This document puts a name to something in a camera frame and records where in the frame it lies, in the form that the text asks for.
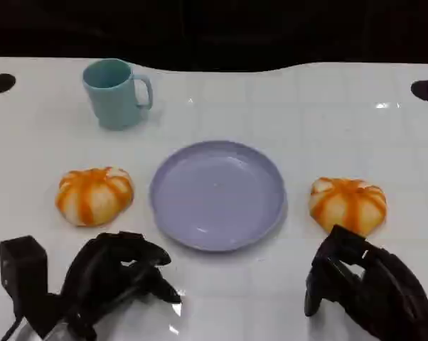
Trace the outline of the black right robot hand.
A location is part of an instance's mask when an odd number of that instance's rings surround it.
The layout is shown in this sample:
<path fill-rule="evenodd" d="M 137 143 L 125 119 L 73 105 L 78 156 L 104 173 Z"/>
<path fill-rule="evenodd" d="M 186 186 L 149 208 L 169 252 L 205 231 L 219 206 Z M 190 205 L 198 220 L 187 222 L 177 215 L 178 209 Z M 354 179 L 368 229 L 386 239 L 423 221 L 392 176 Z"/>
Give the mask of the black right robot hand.
<path fill-rule="evenodd" d="M 340 225 L 311 262 L 305 316 L 322 300 L 340 304 L 379 340 L 428 340 L 428 298 L 417 277 L 397 256 Z"/>

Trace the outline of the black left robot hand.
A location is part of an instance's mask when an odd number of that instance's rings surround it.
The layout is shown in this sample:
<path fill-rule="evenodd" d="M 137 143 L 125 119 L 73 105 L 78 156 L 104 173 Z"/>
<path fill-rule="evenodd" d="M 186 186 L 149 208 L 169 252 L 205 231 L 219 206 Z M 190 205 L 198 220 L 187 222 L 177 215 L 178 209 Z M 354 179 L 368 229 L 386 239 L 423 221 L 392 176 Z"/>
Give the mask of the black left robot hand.
<path fill-rule="evenodd" d="M 142 234 L 97 235 L 77 253 L 60 291 L 68 325 L 75 334 L 93 340 L 94 325 L 126 301 L 153 295 L 170 304 L 181 303 L 159 271 L 170 263 L 169 254 Z"/>

